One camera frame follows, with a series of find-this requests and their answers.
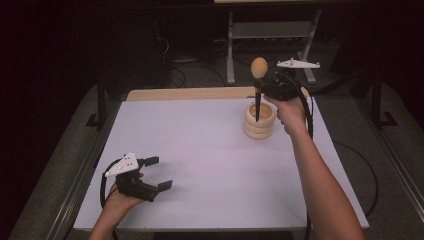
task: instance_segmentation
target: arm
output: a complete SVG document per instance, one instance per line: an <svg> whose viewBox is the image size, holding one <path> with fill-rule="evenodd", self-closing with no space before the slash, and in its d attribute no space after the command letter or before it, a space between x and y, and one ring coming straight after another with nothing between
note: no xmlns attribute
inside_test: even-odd
<svg viewBox="0 0 424 240"><path fill-rule="evenodd" d="M102 213L91 231L90 240L111 239L113 230L124 219L125 215L135 205L143 202L141 199L127 197L119 193L116 188L116 184L113 184Z"/></svg>
<svg viewBox="0 0 424 240"><path fill-rule="evenodd" d="M277 106L278 117L292 140L306 206L318 238L364 239L349 199L308 134L300 99L265 99Z"/></svg>

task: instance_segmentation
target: shelf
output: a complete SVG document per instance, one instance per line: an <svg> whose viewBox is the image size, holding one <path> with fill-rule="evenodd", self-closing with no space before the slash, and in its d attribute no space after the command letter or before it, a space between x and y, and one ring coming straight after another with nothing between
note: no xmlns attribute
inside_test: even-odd
<svg viewBox="0 0 424 240"><path fill-rule="evenodd" d="M233 24L233 39L307 37L310 21L246 22Z"/></svg>

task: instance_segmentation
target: black cable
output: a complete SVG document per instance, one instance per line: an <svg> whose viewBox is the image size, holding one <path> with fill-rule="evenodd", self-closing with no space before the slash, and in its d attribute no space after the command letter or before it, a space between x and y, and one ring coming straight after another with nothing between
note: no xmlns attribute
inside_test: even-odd
<svg viewBox="0 0 424 240"><path fill-rule="evenodd" d="M368 168L371 171L371 174L372 174L372 176L374 178L374 183L375 183L375 195L374 195L374 200L373 200L373 202L371 204L370 209L368 209L368 211L366 211L366 213L365 213L365 217L368 217L372 213L372 211L374 210L375 206L377 205L377 201L378 201L378 196L379 196L379 191L380 190L379 190L379 186L378 186L377 174L375 173L374 168L371 166L371 164L369 163L369 161L361 153L359 153L355 149L353 149L353 148L351 148L351 147L349 147L346 144L343 144L341 142L338 142L338 141L334 141L333 140L333 143L338 144L340 146L343 146L343 147L351 150L352 152L356 153L367 164Z"/></svg>
<svg viewBox="0 0 424 240"><path fill-rule="evenodd" d="M178 78L177 76L175 76L175 75L172 73L172 70L179 72L179 73L182 75L182 78ZM185 85L185 82L186 82L186 76L185 76L185 74L184 74L181 70L178 70L178 69L176 69L176 68L171 68L171 71L169 71L169 73L170 73L170 75L171 75L171 82L170 82L170 84L169 84L169 87L171 87L171 83L173 83L173 84L174 84L177 88L181 88L182 86L184 86L184 85ZM175 79L180 80L180 81L181 81L181 83L180 83L180 84L176 84L176 83L172 80L172 77L173 77L173 78L175 78Z"/></svg>
<svg viewBox="0 0 424 240"><path fill-rule="evenodd" d="M109 195L107 196L107 198L105 198L105 189L106 189L106 181L107 181L107 178L106 178L106 176L105 176L105 174L106 174L106 172L108 172L111 168L112 168L112 166L113 165L115 165L117 162L119 162L121 159L117 159L117 160L115 160L115 161L113 161L107 168L106 168L106 171L102 174L102 181L101 181L101 183L100 183L100 205L102 206L102 208L105 206L105 203L106 203L106 200L107 200L107 198L109 198L109 196L113 193L113 192L115 192L116 191L116 189L118 189L118 188L116 188L115 190L113 190L111 193L109 193ZM113 236L113 239L115 239L115 240L118 240L118 235L116 234L116 231L115 230L113 230L113 232L112 232L112 236Z"/></svg>
<svg viewBox="0 0 424 240"><path fill-rule="evenodd" d="M282 74L285 75L286 79L288 79L290 81L290 83L293 85L293 87L296 89L297 95L299 96L300 101L302 102L302 106L305 110L306 120L308 122L309 136L311 137L311 139L313 139L313 135L314 135L313 134L314 133L314 129L313 129L314 125L313 125L313 115L312 115L313 109L314 109L313 108L313 106L314 106L313 105L313 99L311 97L311 105L312 105L312 113L311 113L311 111L309 110L308 102L306 100L305 95L303 95L301 87L298 87L298 85L295 83L295 81L290 76L288 76L285 73L282 73ZM304 236L305 240L309 239L309 236L311 234L311 230L312 230L311 218L309 217L309 213L306 210L306 232L305 232L305 236Z"/></svg>
<svg viewBox="0 0 424 240"><path fill-rule="evenodd" d="M181 66L181 67L178 67L178 68L205 68L205 69L208 69L208 70L216 73L219 76L220 80L222 81L222 84L224 85L224 87L226 87L224 78L221 76L221 74L218 71L216 71L215 69L213 69L211 67L197 65L197 66Z"/></svg>

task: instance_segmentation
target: white tabletop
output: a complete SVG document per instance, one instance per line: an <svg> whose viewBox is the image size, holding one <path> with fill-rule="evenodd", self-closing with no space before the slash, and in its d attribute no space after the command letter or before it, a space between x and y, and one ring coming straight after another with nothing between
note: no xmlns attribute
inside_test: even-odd
<svg viewBox="0 0 424 240"><path fill-rule="evenodd" d="M275 121L273 134L253 140L243 132L252 99L124 102L99 160L74 228L90 230L101 212L101 174L134 151L159 156L142 168L143 181L173 187L136 206L118 226L138 231L294 230L306 208L290 139ZM318 107L314 140L350 199L363 228L368 222L334 149ZM108 179L108 190L114 178Z"/></svg>

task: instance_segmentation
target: forearm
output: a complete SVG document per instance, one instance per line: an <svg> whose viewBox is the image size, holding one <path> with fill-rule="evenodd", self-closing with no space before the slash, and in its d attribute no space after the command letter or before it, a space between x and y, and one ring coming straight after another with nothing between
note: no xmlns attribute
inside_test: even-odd
<svg viewBox="0 0 424 240"><path fill-rule="evenodd" d="M363 239L359 221L306 131L291 135L302 189L320 239Z"/></svg>
<svg viewBox="0 0 424 240"><path fill-rule="evenodd" d="M100 214L93 230L90 234L90 240L109 240L115 228L122 221L125 213L116 213L114 211L103 210Z"/></svg>

